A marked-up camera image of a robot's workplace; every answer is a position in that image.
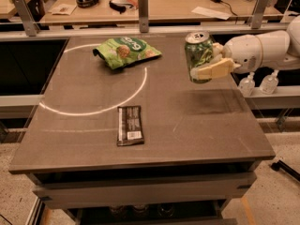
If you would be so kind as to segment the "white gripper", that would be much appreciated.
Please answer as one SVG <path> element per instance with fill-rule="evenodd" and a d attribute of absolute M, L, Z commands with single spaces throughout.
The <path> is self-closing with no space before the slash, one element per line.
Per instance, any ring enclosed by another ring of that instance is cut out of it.
<path fill-rule="evenodd" d="M 233 71 L 238 74 L 254 72 L 261 65 L 262 58 L 262 44 L 256 36 L 233 37 L 224 47 L 214 43 L 214 64 L 195 67 L 190 71 L 190 76 L 193 80 L 211 80 L 225 77 Z"/>

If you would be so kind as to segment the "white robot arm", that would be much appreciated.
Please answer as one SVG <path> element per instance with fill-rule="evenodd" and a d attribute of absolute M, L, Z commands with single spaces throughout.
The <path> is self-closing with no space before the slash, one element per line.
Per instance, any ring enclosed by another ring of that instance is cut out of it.
<path fill-rule="evenodd" d="M 286 30 L 231 38 L 224 45 L 213 44 L 214 57 L 189 74 L 194 81 L 211 80 L 229 75 L 255 72 L 258 68 L 292 70 L 300 67 L 300 17 Z"/>

